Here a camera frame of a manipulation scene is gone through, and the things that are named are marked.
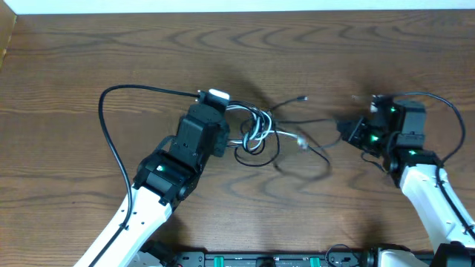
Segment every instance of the green component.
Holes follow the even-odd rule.
[[[224,267],[224,257],[214,257],[214,267]]]
[[[310,267],[321,267],[319,257],[310,258]]]

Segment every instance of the wooden edge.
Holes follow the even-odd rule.
[[[12,38],[13,27],[16,22],[16,14],[0,0],[0,70],[7,55],[7,47]]]

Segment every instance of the wooden table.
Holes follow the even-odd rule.
[[[308,95],[277,114],[288,119],[355,116],[372,93],[439,94],[467,124],[447,170],[475,214],[475,11],[20,16],[0,73],[3,266],[71,266],[111,219],[125,189],[96,109],[104,89],[125,83],[221,88],[261,107]],[[455,116],[416,99],[427,106],[426,147],[444,156],[459,139]],[[131,177],[192,103],[138,90],[108,96],[106,121]],[[338,136],[331,123],[302,128],[321,144]],[[293,174],[246,168],[231,151],[211,158],[155,238],[208,251],[431,249],[411,204],[357,149],[329,149],[323,179],[317,157],[291,139],[283,150]]]

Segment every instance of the white wall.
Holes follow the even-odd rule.
[[[16,14],[474,9],[475,0],[4,0]]]

